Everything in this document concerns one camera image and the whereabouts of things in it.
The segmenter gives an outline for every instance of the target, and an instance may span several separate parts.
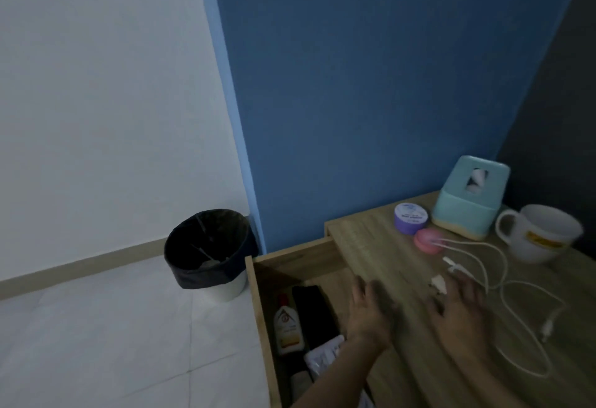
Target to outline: hand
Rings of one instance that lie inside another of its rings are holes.
[[[427,303],[439,341],[458,366],[484,365],[488,362],[484,292],[463,273],[457,276],[459,282],[448,274],[443,278],[447,287],[443,314],[434,299]]]
[[[374,283],[357,276],[352,285],[347,340],[368,341],[379,354],[391,345],[391,320],[381,311]]]

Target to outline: teal tissue box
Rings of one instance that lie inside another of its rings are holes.
[[[463,155],[443,185],[431,221],[472,240],[484,240],[501,208],[509,166]]]

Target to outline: black garbage bag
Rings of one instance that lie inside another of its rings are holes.
[[[246,269],[244,257],[259,249],[248,218],[229,209],[199,212],[166,240],[164,255],[183,289],[226,284]]]

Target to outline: desk surface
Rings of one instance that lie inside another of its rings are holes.
[[[404,201],[420,204],[430,213],[437,195],[434,192]],[[481,274],[480,267],[470,257],[450,250],[435,256],[422,253],[413,246],[411,236],[393,226],[396,204],[325,223],[325,234],[333,237],[352,271],[365,280],[380,280],[401,305],[402,325],[395,341],[398,353],[392,352],[384,358],[381,369],[374,369],[376,380],[383,381],[384,370],[391,369],[388,372],[396,376],[395,385],[401,386],[402,393],[401,400],[395,400],[396,406],[419,405],[420,394],[432,407],[483,406],[437,342],[422,302],[431,295],[431,277],[447,268],[442,256],[448,255],[477,275]],[[443,231],[449,238],[462,239]],[[486,241],[506,250],[494,233]],[[470,251],[481,259],[494,284],[503,270],[500,257],[484,246],[470,247]],[[564,299],[570,309],[558,318],[545,345],[554,365],[552,377],[528,375],[495,353],[500,377],[533,407],[596,406],[596,262],[574,249],[543,266],[523,264],[505,254],[510,264],[508,280],[538,284]],[[541,291],[522,285],[507,286],[505,296],[534,331],[557,305]],[[540,352],[505,309],[497,291],[490,292],[487,305],[493,314],[494,343],[524,367],[542,371]]]

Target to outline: white wall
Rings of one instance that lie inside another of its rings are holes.
[[[203,0],[0,0],[0,280],[248,213]]]

